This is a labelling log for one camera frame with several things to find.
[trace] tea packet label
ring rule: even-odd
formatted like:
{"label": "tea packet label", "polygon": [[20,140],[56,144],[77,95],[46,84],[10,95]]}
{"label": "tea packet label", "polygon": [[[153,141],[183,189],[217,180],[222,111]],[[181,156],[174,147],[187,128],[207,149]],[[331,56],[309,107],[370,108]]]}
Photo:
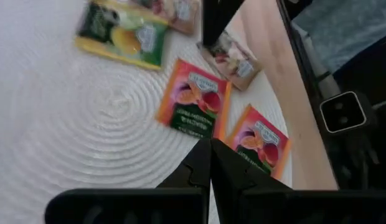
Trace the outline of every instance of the tea packet label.
{"label": "tea packet label", "polygon": [[231,83],[178,59],[157,120],[197,138],[225,137]]}
{"label": "tea packet label", "polygon": [[259,62],[226,31],[211,48],[198,47],[203,58],[239,90],[246,90],[261,70]]}
{"label": "tea packet label", "polygon": [[186,1],[176,1],[176,14],[178,19],[188,21],[191,18],[191,6]]}
{"label": "tea packet label", "polygon": [[83,50],[160,69],[167,21],[128,4],[92,0],[75,39]]}
{"label": "tea packet label", "polygon": [[280,179],[288,157],[288,138],[248,105],[227,144],[263,172]]}

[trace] packet logo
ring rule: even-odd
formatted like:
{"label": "packet logo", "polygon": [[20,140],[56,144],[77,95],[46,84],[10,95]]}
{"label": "packet logo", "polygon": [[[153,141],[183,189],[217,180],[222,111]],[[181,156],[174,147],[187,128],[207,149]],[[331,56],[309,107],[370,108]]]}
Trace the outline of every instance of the packet logo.
{"label": "packet logo", "polygon": [[280,138],[268,127],[266,127],[261,121],[257,121],[254,127],[261,133],[262,139],[267,143],[273,143],[276,146],[279,145]]}
{"label": "packet logo", "polygon": [[242,60],[238,64],[237,75],[239,77],[246,77],[247,75],[251,74],[252,71],[254,71],[254,68],[248,60]]}
{"label": "packet logo", "polygon": [[154,49],[154,40],[156,30],[152,25],[145,25],[137,31],[136,36],[141,42],[143,52],[152,52]]}
{"label": "packet logo", "polygon": [[188,2],[179,1],[176,6],[176,14],[178,19],[188,21],[191,18],[191,9]]}
{"label": "packet logo", "polygon": [[197,73],[190,72],[189,81],[194,82],[201,91],[212,91],[214,93],[218,92],[218,83],[209,80],[208,78],[203,77]]}

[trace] black object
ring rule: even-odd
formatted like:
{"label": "black object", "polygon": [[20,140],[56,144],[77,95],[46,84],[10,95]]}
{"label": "black object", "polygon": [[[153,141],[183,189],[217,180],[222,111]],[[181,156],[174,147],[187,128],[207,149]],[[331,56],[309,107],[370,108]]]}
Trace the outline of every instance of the black object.
{"label": "black object", "polygon": [[366,95],[372,105],[386,100],[386,36],[349,60],[333,77],[342,90]]}
{"label": "black object", "polygon": [[[106,9],[94,2],[90,2],[88,9],[81,20],[81,26],[78,30],[78,35],[88,37],[101,43],[113,43],[110,34],[111,29],[116,26],[119,21],[117,13],[111,9]],[[94,26],[102,26],[102,32],[92,29]]]}
{"label": "black object", "polygon": [[224,223],[386,223],[386,192],[292,191],[217,139],[200,140],[156,189],[77,189],[46,224],[208,222],[210,178]]}
{"label": "black object", "polygon": [[211,48],[227,24],[243,4],[244,0],[204,0],[203,1],[203,46]]}
{"label": "black object", "polygon": [[367,98],[354,91],[341,93],[323,101],[320,110],[326,129],[331,134],[363,129],[376,124],[373,109]]}
{"label": "black object", "polygon": [[369,182],[378,189],[386,189],[386,104],[377,108],[379,127],[372,132],[370,140],[380,162],[369,167]]}
{"label": "black object", "polygon": [[287,14],[290,18],[294,19],[300,12],[302,12],[307,6],[312,4],[313,0],[299,0],[297,3],[290,0],[283,0],[286,6]]}

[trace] orange tea packet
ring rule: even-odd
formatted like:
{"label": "orange tea packet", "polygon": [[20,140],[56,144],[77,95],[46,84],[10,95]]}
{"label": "orange tea packet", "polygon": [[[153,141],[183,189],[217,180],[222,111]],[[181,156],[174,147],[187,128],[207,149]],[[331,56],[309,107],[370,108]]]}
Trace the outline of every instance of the orange tea packet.
{"label": "orange tea packet", "polygon": [[281,178],[290,141],[251,105],[245,108],[226,144],[263,172]]}
{"label": "orange tea packet", "polygon": [[156,119],[198,138],[225,138],[231,83],[178,59]]}
{"label": "orange tea packet", "polygon": [[203,58],[239,90],[246,90],[261,65],[243,47],[224,31],[215,45],[205,48],[197,44]]}

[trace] green tea packet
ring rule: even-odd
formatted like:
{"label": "green tea packet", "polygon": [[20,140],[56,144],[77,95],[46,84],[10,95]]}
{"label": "green tea packet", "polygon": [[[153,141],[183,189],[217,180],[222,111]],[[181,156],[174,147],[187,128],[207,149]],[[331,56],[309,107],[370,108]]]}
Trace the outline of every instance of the green tea packet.
{"label": "green tea packet", "polygon": [[83,50],[144,68],[161,68],[167,20],[111,0],[91,0],[75,43]]}

